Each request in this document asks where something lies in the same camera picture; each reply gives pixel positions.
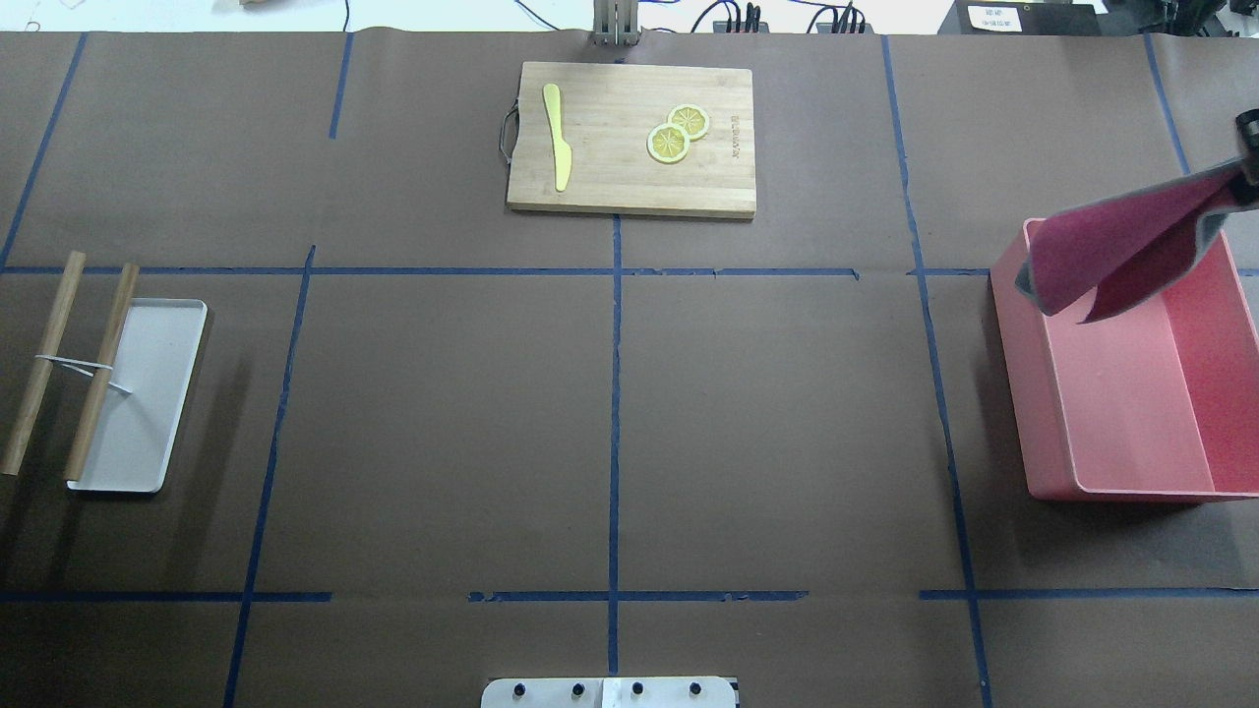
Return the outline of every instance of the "wooden stick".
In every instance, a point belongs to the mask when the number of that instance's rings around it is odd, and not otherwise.
[[[71,319],[71,305],[74,304],[74,292],[78,291],[86,260],[87,256],[83,253],[71,251],[71,257],[65,261],[62,282],[57,286],[57,299],[53,300],[53,311],[48,315],[48,324],[44,325],[44,339],[39,343],[39,354],[55,357],[62,345],[62,335],[65,334],[65,323]],[[48,388],[48,377],[52,373],[53,363],[48,359],[35,359],[35,364],[30,368],[26,393],[21,397],[18,420],[13,435],[9,436],[9,447],[5,448],[4,464],[0,465],[0,471],[6,475],[16,476],[21,470],[26,445],[30,442],[31,431],[35,430],[35,418],[39,417],[39,407],[44,402],[44,389]]]
[[[140,266],[135,263],[122,266],[122,281],[118,282],[118,290],[113,292],[110,321],[104,325],[104,341],[101,343],[101,353],[96,358],[98,364],[112,367],[115,357],[118,355],[122,325],[127,321],[127,309],[131,307],[131,296],[136,292],[136,277],[138,276]],[[83,414],[79,416],[79,427],[74,432],[74,443],[71,446],[71,459],[65,464],[65,479],[69,481],[78,481],[83,476],[87,454],[92,450],[92,438],[96,437],[96,425],[101,420],[101,408],[104,406],[104,394],[110,391],[112,373],[110,369],[97,369],[92,374],[92,384],[87,389],[87,401],[83,403]]]

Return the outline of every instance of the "pink box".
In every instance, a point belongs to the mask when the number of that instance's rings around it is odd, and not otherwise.
[[[1161,295],[1085,325],[1092,295],[1046,317],[1015,288],[1042,220],[992,268],[1032,496],[1259,496],[1259,338],[1228,242]]]

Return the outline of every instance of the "white metal plate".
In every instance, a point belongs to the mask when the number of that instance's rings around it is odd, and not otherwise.
[[[635,684],[642,693],[635,693]],[[700,692],[691,693],[691,684]],[[582,684],[577,695],[573,687]],[[516,687],[524,694],[516,695]],[[719,677],[617,677],[497,679],[481,693],[481,708],[737,708],[739,694]]]
[[[200,300],[137,297],[127,310],[110,389],[79,481],[84,491],[154,493],[166,479],[208,309]]]

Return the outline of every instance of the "white label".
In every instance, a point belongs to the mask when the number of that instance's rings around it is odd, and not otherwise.
[[[967,5],[971,14],[971,26],[988,31],[1022,31],[1019,24],[1019,10],[1015,8],[980,8]]]

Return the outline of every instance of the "white tray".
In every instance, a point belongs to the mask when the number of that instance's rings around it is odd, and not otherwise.
[[[127,310],[111,388],[79,481],[83,491],[155,493],[166,479],[208,307],[200,300],[136,297]]]

